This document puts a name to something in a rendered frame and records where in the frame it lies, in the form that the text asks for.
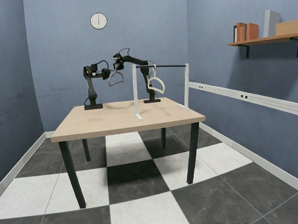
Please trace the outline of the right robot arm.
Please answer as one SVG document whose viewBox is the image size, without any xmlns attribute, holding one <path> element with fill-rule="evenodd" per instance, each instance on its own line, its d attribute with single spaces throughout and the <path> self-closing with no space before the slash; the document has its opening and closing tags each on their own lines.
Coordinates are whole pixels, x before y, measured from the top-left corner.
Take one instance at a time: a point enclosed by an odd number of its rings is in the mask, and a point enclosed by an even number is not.
<svg viewBox="0 0 298 224">
<path fill-rule="evenodd" d="M 92 69 L 90 70 L 89 67 Z M 90 105 L 85 105 L 85 107 L 94 107 L 94 106 L 102 106 L 102 104 L 96 104 L 96 98 L 97 98 L 97 94 L 94 91 L 93 85 L 92 85 L 92 80 L 91 78 L 98 78 L 97 77 L 97 64 L 92 64 L 91 66 L 86 67 L 84 66 L 83 69 L 83 75 L 87 81 L 87 85 L 88 85 L 88 99 L 90 100 Z"/>
</svg>

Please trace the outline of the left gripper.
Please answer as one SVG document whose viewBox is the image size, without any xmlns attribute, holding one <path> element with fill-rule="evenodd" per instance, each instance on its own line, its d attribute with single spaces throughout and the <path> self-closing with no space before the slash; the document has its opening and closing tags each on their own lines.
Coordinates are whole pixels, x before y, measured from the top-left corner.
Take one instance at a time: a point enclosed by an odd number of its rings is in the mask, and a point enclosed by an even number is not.
<svg viewBox="0 0 298 224">
<path fill-rule="evenodd" d="M 118 63 L 118 65 L 117 65 L 117 63 Z M 113 63 L 114 69 L 116 66 L 117 66 L 117 68 L 116 68 L 117 71 L 124 69 L 124 64 L 120 60 L 117 63 Z"/>
</svg>

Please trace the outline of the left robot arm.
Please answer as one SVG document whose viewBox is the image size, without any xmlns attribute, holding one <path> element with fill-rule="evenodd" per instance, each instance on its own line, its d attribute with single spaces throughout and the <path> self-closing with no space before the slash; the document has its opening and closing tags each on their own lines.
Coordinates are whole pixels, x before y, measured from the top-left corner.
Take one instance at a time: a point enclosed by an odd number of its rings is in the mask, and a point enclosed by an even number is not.
<svg viewBox="0 0 298 224">
<path fill-rule="evenodd" d="M 138 64 L 138 65 L 148 65 L 148 61 L 143 61 L 143 60 L 139 60 L 139 59 L 136 59 L 136 58 L 133 58 L 133 57 L 130 57 L 130 56 L 124 56 L 122 57 L 120 55 L 120 53 L 118 54 L 118 57 L 117 57 L 117 54 L 116 53 L 113 57 L 114 57 L 114 61 L 116 60 L 117 62 L 120 60 L 122 63 L 124 62 L 131 62 L 131 63 L 134 63 L 134 64 Z M 149 67 L 148 68 L 140 68 L 140 71 L 142 72 L 143 74 L 143 77 L 145 79 L 145 83 L 146 83 L 146 91 L 149 95 L 149 100 L 144 100 L 144 102 L 152 102 L 152 101 L 161 101 L 161 99 L 155 99 L 155 92 L 153 89 L 149 89 L 148 88 L 148 81 L 149 81 Z M 149 82 L 149 87 L 152 87 L 151 85 L 151 82 Z"/>
</svg>

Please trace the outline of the white garment rack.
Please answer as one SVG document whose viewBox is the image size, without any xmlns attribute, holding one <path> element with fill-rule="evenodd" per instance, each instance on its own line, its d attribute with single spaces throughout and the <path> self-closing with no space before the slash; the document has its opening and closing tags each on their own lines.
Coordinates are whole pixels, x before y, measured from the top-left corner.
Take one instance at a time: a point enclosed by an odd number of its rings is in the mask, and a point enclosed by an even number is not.
<svg viewBox="0 0 298 224">
<path fill-rule="evenodd" d="M 140 121 L 142 121 L 142 117 L 138 114 L 138 98 L 137 98 L 137 80 L 136 80 L 136 68 L 148 68 L 155 67 L 154 65 L 132 65 L 133 69 L 133 93 L 134 93 L 134 108 L 135 108 L 135 116 Z M 156 65 L 156 67 L 185 67 L 185 105 L 178 104 L 178 107 L 181 107 L 185 110 L 189 110 L 188 108 L 188 64 L 185 65 Z"/>
</svg>

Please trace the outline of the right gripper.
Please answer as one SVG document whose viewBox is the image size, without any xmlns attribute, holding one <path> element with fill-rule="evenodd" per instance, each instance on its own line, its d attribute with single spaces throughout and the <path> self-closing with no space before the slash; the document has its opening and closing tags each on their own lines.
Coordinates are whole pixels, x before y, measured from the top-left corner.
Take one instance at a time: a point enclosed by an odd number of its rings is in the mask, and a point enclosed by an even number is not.
<svg viewBox="0 0 298 224">
<path fill-rule="evenodd" d="M 102 77 L 103 80 L 108 79 L 110 76 L 108 76 L 107 72 L 110 72 L 110 71 L 113 71 L 113 70 L 103 68 L 102 71 L 97 72 L 97 77 L 98 78 Z"/>
</svg>

